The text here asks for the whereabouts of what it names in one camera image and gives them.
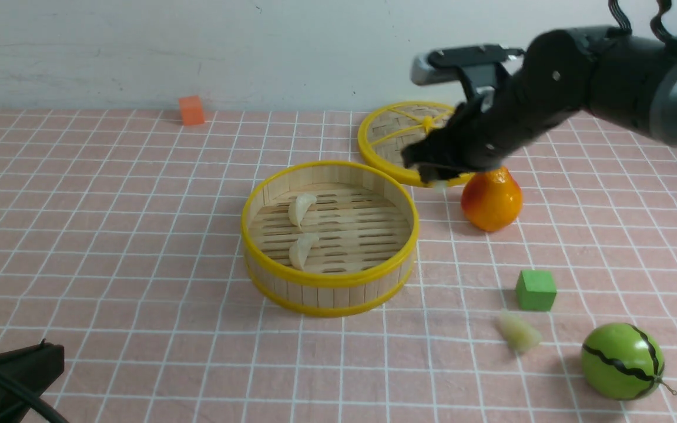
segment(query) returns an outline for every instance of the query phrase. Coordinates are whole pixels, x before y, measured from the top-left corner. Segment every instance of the white wall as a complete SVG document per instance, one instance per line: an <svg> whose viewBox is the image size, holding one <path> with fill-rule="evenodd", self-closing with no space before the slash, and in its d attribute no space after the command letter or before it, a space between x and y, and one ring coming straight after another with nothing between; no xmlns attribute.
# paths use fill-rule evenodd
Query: white wall
<svg viewBox="0 0 677 423"><path fill-rule="evenodd" d="M651 35L655 0L621 0ZM456 102L414 54L611 24L607 0L0 0L0 107L368 110ZM677 33L677 4L666 24Z"/></svg>

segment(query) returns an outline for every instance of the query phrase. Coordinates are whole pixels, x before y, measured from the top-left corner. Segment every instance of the toy orange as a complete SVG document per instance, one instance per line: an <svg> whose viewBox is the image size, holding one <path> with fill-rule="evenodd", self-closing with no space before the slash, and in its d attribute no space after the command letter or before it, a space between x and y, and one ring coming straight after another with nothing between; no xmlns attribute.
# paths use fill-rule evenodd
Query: toy orange
<svg viewBox="0 0 677 423"><path fill-rule="evenodd" d="M505 167L475 174L461 193L464 217L485 232L513 223L523 204L521 187Z"/></svg>

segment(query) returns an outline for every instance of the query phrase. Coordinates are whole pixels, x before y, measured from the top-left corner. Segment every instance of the toy watermelon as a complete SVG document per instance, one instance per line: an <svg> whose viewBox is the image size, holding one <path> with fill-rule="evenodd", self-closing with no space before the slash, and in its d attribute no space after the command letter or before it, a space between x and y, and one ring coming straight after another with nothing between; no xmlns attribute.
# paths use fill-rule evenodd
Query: toy watermelon
<svg viewBox="0 0 677 423"><path fill-rule="evenodd" d="M647 332L627 323L594 329L581 346L581 369L589 385L605 397L637 400L665 386L665 356Z"/></svg>

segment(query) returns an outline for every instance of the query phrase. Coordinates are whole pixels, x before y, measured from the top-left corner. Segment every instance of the pink grid tablecloth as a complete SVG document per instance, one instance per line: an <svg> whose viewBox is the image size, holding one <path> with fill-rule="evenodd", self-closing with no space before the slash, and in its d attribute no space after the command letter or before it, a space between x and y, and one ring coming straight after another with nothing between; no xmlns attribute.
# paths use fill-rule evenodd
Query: pink grid tablecloth
<svg viewBox="0 0 677 423"><path fill-rule="evenodd" d="M507 161L518 224L488 236L460 188L413 189L419 265L384 307L302 318L263 300L239 213L256 182L361 161L363 113L0 110L0 351L64 344L45 394L72 423L677 422L677 397L599 398L596 325L634 322L677 389L677 150L582 117ZM547 268L545 342L516 360L492 317ZM39 421L29 416L29 421Z"/></svg>

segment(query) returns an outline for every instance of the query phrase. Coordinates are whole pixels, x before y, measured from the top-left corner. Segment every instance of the steamer basket slats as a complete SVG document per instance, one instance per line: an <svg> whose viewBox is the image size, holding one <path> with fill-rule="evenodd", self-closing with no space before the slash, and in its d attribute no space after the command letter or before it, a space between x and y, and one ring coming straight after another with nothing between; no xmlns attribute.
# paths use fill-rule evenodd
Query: steamer basket slats
<svg viewBox="0 0 677 423"><path fill-rule="evenodd" d="M301 229L289 206L301 193L309 207ZM253 191L242 216L245 263L253 284L275 303L309 315L337 317L381 305L405 284L416 258L419 217L406 190L369 166L306 163ZM315 233L304 270L289 249Z"/></svg>
<svg viewBox="0 0 677 423"><path fill-rule="evenodd" d="M365 162L397 182L424 186L415 169L405 169L401 152L407 145L421 141L429 131L444 126L454 108L434 102L400 102L380 108L360 125L357 144ZM449 180L449 186L462 185L470 179L462 174Z"/></svg>

